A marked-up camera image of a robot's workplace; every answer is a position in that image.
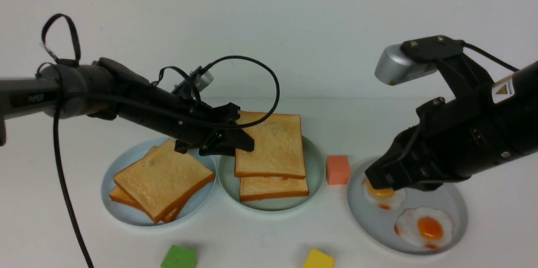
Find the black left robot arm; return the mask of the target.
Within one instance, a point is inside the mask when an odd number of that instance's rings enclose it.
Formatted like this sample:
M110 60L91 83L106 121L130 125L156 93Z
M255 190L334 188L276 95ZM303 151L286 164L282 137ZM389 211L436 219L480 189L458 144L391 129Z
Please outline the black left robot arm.
M71 61L46 65L35 77L1 79L1 119L34 113L61 119L117 117L173 138L175 151L197 149L201 156L251 152L254 139L241 129L238 106L211 107L193 97L165 91L112 59L89 65Z

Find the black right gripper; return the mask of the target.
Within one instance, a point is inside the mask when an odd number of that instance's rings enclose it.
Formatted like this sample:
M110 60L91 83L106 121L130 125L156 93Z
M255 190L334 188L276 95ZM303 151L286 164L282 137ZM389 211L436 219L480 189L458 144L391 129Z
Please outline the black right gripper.
M537 63L517 69L446 36L400 45L414 62L435 65L455 98L416 109L419 124L365 170L374 188L434 191L537 152Z

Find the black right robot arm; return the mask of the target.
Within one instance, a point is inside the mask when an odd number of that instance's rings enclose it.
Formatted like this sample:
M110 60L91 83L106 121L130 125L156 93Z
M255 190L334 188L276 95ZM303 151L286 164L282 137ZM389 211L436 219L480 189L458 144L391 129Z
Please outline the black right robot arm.
M365 170L373 188L434 191L537 152L537 63L519 70L463 40L432 36L386 47L375 76L396 86L436 71L455 98L416 109L419 124Z

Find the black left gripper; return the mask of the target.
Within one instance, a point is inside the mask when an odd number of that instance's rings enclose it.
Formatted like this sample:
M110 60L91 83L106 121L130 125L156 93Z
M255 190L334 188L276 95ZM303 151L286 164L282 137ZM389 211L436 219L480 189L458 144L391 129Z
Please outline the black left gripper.
M254 139L241 129L217 130L194 123L197 120L238 128L238 105L230 102L212 108L203 101L165 91L115 60L100 58L96 64L111 74L114 83L111 93L122 99L109 101L109 107L96 113L96 117L120 117L176 139L174 150L182 154L198 149L200 156L233 157L236 149L254 150Z

